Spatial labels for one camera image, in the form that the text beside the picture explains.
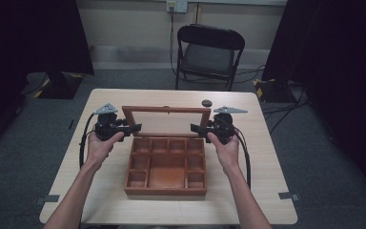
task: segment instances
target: gray carpet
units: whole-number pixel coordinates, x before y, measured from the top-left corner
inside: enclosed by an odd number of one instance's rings
[[[43,76],[29,75],[25,92]],[[241,74],[236,81],[251,77],[252,73]],[[49,193],[75,124],[95,88],[173,90],[174,77],[171,70],[100,70],[84,79],[74,100],[35,99],[29,94],[21,114],[0,136],[0,228],[43,226],[42,205],[35,200]],[[223,84],[187,82],[180,82],[180,89],[226,90]],[[254,87],[247,81],[234,84],[233,91],[254,92]],[[300,89],[294,93],[299,96]],[[261,104],[262,109],[287,105]],[[268,127],[272,129],[284,114],[266,114]],[[272,139],[290,192],[300,197],[295,201],[298,223],[274,228],[366,228],[366,180],[330,140],[327,125],[312,106],[289,113]]]

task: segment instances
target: wooden box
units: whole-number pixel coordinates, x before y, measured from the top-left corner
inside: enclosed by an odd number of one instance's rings
[[[207,126],[208,108],[122,107],[134,133],[127,169],[127,195],[205,196],[204,139],[190,124]]]

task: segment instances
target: finger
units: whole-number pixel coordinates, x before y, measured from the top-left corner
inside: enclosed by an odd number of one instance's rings
[[[209,138],[211,143],[215,146],[215,148],[222,146],[222,143],[219,141],[218,137],[216,135],[214,135],[213,133],[208,132],[207,137]]]
[[[88,140],[99,139],[96,132],[91,132],[88,136]]]
[[[239,139],[237,138],[237,135],[233,135],[233,137],[231,137],[230,141],[234,141],[234,142],[239,143]]]
[[[123,138],[124,133],[123,132],[119,132],[115,135],[113,135],[111,138],[109,138],[109,140],[107,140],[106,142],[110,143],[111,145],[113,145],[115,142],[119,141],[121,138]]]

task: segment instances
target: electrical outlet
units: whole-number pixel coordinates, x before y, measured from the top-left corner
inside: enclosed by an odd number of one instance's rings
[[[176,12],[187,12],[187,2],[179,1],[176,3]]]
[[[176,1],[166,1],[166,11],[171,11],[171,9],[176,12]]]

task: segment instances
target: baseboard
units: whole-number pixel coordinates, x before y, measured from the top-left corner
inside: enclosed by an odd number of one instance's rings
[[[100,69],[168,69],[170,50],[163,47],[91,46],[93,68]],[[256,69],[266,64],[270,50],[244,50],[238,69]],[[176,66],[177,48],[173,49]]]

